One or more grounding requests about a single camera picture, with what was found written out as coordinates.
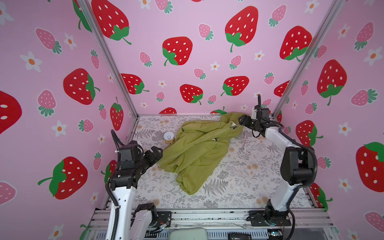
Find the green zip jacket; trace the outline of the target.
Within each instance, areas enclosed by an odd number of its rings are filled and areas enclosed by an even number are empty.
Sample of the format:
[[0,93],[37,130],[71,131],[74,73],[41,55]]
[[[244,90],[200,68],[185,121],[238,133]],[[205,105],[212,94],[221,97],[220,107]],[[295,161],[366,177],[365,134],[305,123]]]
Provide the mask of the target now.
[[243,131],[241,113],[222,115],[218,121],[188,121],[177,133],[176,141],[163,151],[158,166],[175,173],[180,188],[195,194],[227,155],[232,138]]

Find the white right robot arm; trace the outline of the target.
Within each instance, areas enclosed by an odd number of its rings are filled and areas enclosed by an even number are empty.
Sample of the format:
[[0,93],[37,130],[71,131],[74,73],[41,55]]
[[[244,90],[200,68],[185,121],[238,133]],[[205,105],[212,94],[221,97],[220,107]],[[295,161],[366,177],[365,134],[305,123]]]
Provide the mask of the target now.
[[269,118],[269,110],[255,106],[252,116],[242,115],[239,124],[258,132],[273,142],[282,152],[280,173],[283,178],[275,195],[268,200],[263,212],[250,213],[247,221],[256,224],[275,226],[289,219],[292,213],[291,202],[301,188],[314,182],[318,164],[315,151],[284,133],[284,125]]

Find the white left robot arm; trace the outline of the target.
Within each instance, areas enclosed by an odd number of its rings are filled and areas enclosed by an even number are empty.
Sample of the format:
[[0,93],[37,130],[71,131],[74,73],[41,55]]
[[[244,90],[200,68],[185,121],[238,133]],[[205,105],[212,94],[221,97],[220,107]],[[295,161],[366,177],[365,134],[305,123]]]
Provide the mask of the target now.
[[147,229],[157,221],[153,203],[132,212],[140,177],[163,157],[163,150],[153,146],[144,151],[136,142],[117,150],[117,166],[105,187],[112,200],[107,240],[143,240]]

